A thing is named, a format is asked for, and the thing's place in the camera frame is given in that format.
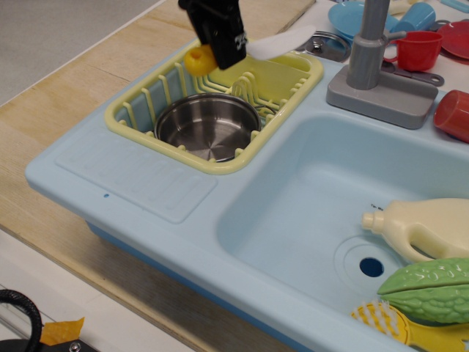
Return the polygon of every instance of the metal bowl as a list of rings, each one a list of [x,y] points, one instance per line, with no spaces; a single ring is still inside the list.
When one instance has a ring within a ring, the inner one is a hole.
[[[260,131],[256,109],[223,93],[191,95],[168,106],[158,118],[155,135],[205,160],[228,161],[246,148],[251,132]]]

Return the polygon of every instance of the wooden table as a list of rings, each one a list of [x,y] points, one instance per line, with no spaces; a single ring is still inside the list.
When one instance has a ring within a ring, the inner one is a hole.
[[[248,36],[261,38],[288,28],[313,3],[240,0],[240,8]],[[0,107],[0,228],[197,351],[289,351],[100,240],[83,219],[32,191],[24,177],[40,152],[194,37],[186,13],[168,0]]]

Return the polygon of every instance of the red toy cup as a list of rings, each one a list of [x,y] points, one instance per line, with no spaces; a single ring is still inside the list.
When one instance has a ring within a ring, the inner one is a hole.
[[[435,32],[408,32],[407,36],[396,40],[397,56],[385,59],[397,61],[397,65],[407,71],[426,71],[435,66],[441,50],[443,36]]]
[[[433,123],[447,134],[469,143],[469,93],[448,92],[437,106]]]

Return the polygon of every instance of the toy bottle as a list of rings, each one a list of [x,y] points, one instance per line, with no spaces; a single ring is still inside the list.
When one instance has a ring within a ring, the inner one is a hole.
[[[412,262],[469,257],[469,199],[394,200],[364,213],[361,224]]]

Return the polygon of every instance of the dish drying rack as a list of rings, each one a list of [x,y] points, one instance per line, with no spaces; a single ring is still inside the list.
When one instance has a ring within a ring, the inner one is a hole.
[[[208,174],[225,175],[243,168],[321,80],[323,67],[312,55],[290,52],[259,61],[247,56],[227,70],[215,70],[202,77],[190,75],[184,67],[185,53],[200,45],[195,40],[144,80],[112,101],[105,112],[106,126],[120,136]],[[261,131],[253,131],[250,144],[237,149],[234,159],[204,160],[174,147],[154,135],[159,114],[173,102],[189,95],[221,92],[242,98],[258,108]]]

